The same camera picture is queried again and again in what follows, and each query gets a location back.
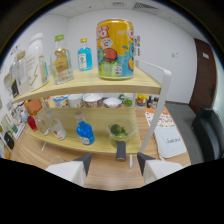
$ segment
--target bowl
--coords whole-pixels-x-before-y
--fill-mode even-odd
[[[110,122],[106,130],[109,133],[111,145],[117,148],[118,142],[120,141],[124,141],[126,145],[129,143],[134,133],[135,126],[126,119],[115,119]]]
[[[83,101],[88,107],[94,108],[99,107],[102,104],[102,93],[87,93],[83,96]]]
[[[110,98],[107,98],[103,101],[108,107],[111,107],[111,108],[116,108],[118,107],[122,101],[115,98],[115,97],[110,97]]]

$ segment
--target shelf board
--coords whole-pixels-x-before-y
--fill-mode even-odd
[[[48,77],[48,83],[41,88],[24,95],[18,95],[11,103],[35,98],[57,96],[76,93],[148,93],[159,95],[161,84],[138,67],[134,68],[134,75],[125,80],[106,80],[98,75],[98,68],[80,72],[74,70],[74,79],[64,84],[55,85],[52,76]]]
[[[85,146],[81,143],[78,135],[76,134],[76,119],[74,113],[76,108],[54,108],[51,109],[53,115],[58,118],[67,132],[67,137],[59,141],[52,133],[43,136],[39,130],[33,132],[30,127],[27,129],[27,134],[35,138],[41,139],[45,142],[52,143],[61,147],[71,148],[74,150],[83,150],[95,153],[112,153],[116,154],[117,149],[113,148],[109,142],[109,134],[106,131],[107,125],[114,119],[122,118],[129,120],[134,126],[135,131],[132,135],[130,142],[126,147],[127,154],[138,153],[141,147],[138,123],[136,120],[134,109],[116,109],[116,108],[82,108],[84,117],[93,128],[95,142],[92,145]],[[46,111],[41,109],[38,113],[48,122]]]

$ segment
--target white wall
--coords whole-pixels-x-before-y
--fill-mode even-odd
[[[224,70],[223,67],[217,57],[217,55],[214,53],[215,57],[215,63],[216,63],[216,71],[217,71],[217,85],[216,85],[216,95],[215,100],[213,103],[213,109],[217,112],[219,115],[220,121],[222,122],[222,125],[224,127],[224,103],[223,103],[223,96],[224,96]]]
[[[123,18],[132,22],[135,32],[141,37],[142,55],[136,59],[143,60],[172,72],[172,81],[167,95],[168,101],[189,103],[196,78],[197,54],[194,39],[176,25],[149,13],[107,9],[81,14],[69,19],[68,47],[74,68],[78,68],[77,51],[80,38],[87,37],[92,49],[93,65],[97,65],[96,26],[109,18]],[[171,52],[178,53],[178,58],[171,57]],[[142,67],[158,81],[161,73]]]
[[[17,45],[19,50],[27,51],[29,47],[30,39],[33,35],[37,33],[43,33],[43,45],[44,45],[44,57],[47,64],[49,64],[50,54],[55,48],[54,38],[56,35],[63,33],[65,38],[67,36],[68,18],[64,16],[57,15],[45,15],[33,22],[16,40],[11,50],[14,49]],[[7,107],[6,104],[12,99],[9,97],[8,91],[4,85],[4,77],[9,72],[10,65],[14,61],[14,55],[10,55],[9,51],[7,57],[4,61],[4,71],[0,76],[0,95],[3,103],[3,108],[0,110],[0,122],[2,117],[6,114]]]

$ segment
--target door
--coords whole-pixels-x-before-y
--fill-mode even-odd
[[[195,114],[201,105],[211,107],[216,89],[216,65],[210,45],[194,39],[197,49],[197,74],[194,90],[189,102]]]

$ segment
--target plastic bottle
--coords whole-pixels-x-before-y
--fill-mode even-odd
[[[41,116],[37,115],[36,111],[33,112],[33,115],[35,117],[35,123],[38,130],[42,133],[42,135],[48,135],[50,133],[50,128],[47,126],[44,119]]]
[[[42,33],[34,35],[30,40],[26,54],[26,74],[31,91],[47,83],[42,38]]]
[[[81,48],[78,50],[79,71],[86,71],[93,68],[92,51],[87,46],[87,38],[81,38]]]
[[[34,118],[31,115],[29,115],[27,117],[27,123],[29,124],[30,128],[33,131],[36,131],[37,130],[36,122],[35,122]]]
[[[51,73],[55,84],[62,84],[74,79],[71,67],[70,53],[64,47],[64,34],[55,37],[56,49],[51,55]]]
[[[150,108],[152,106],[152,96],[149,96],[149,99],[147,100],[147,107]]]
[[[21,111],[21,116],[22,116],[22,119],[25,123],[27,123],[27,116],[26,116],[26,113],[22,110]]]
[[[49,110],[47,111],[47,116],[50,119],[50,129],[53,132],[55,138],[58,140],[63,140],[66,138],[66,131],[64,127],[62,126],[59,119],[54,118],[52,112]]]
[[[26,76],[26,60],[25,60],[25,51],[22,51],[17,55],[17,84],[19,94],[23,95],[29,90],[29,84]]]
[[[91,145],[95,141],[95,137],[90,124],[86,123],[82,111],[75,112],[75,118],[77,120],[76,132],[84,145]]]

